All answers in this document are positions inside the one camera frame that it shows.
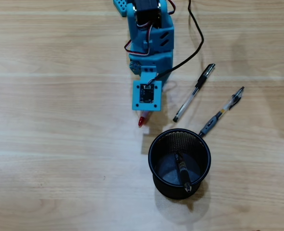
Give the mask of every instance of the gray pen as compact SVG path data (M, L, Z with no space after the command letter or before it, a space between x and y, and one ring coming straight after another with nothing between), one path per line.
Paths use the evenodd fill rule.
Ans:
M188 108L188 106L190 105L190 103L192 102L193 98L195 97L195 95L198 93L198 91L201 89L201 87L203 86L203 84L206 82L207 78L209 77L209 75L211 74L211 72L214 70L215 64L209 64L207 66L207 68L204 70L204 72L201 74L201 76L198 79L198 83L195 85L195 89L192 92L192 94L190 95L190 97L187 99L187 101L185 102L185 104L183 104L181 106L181 108L179 109L179 111L177 112L177 114L175 115L173 121L175 123L177 123L177 121L179 120L179 118L182 116L182 114L186 111L186 109Z
M240 90L237 91L235 95L232 95L228 103L214 117L212 117L207 122L205 127L199 132L200 137L204 137L208 132L210 132L210 130L213 129L213 127L216 125L218 120L225 114L225 112L227 112L237 103L239 103L240 99L242 98L243 90L244 90L244 87L240 88Z

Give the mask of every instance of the wooden table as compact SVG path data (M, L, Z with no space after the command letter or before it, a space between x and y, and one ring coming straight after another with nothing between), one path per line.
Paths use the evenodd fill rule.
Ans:
M200 37L176 0L174 63ZM0 231L284 231L284 0L195 0L201 52L175 71L163 110L139 129L112 0L0 0ZM202 70L217 68L176 125ZM212 164L196 195L162 196L148 148L169 128L205 137Z

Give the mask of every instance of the black mesh pen holder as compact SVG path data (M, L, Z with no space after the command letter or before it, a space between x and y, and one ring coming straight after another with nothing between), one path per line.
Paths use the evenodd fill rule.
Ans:
M188 192L180 177L175 153L185 162L191 190ZM211 155L207 144L187 129L171 129L160 134L151 144L148 163L156 188L171 199L185 199L193 195L209 172Z

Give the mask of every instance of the pen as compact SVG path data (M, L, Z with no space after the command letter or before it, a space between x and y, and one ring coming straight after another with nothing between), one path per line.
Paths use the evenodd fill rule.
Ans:
M146 122L146 119L148 118L149 114L150 114L150 111L142 111L141 117L138 121L138 127L139 128L142 127L143 124Z
M179 151L176 152L174 155L175 155L176 163L177 163L177 166L178 166L181 183L184 186L186 192L190 193L191 190L192 190L192 186L191 186L189 171L188 171L188 169L186 168L186 165L185 165L184 156Z
M203 84L206 82L206 79L209 77L209 75L212 73L212 71L214 70L215 64L209 64L207 66L207 68L204 70L204 72L201 74L201 76L198 79L198 83L195 85L195 89L192 92L192 94L190 95L190 97L187 99L187 101L185 102L185 104L183 104L181 106L181 108L179 109L179 111L177 112L177 114L175 115L173 121L175 123L177 123L177 121L179 120L179 118L182 116L182 114L186 111L186 109L188 108L188 106L190 105L190 103L192 102L193 98L196 96L196 94L198 93L198 91L201 89L201 87L203 86Z
M240 99L242 98L244 87L240 88L236 94L232 95L228 103L214 116L212 117L205 127L199 132L200 137L204 137L218 122L218 120L227 112L228 110L232 109L237 103L239 103Z

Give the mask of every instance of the blue mounting plate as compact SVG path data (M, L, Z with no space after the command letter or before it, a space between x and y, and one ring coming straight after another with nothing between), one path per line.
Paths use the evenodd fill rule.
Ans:
M127 16L127 0L113 0L115 7L122 17Z
M142 87L156 77L157 69L155 66L141 67L141 80L133 81L132 109L136 111L161 111L162 81L154 81L153 100L151 103L141 101Z

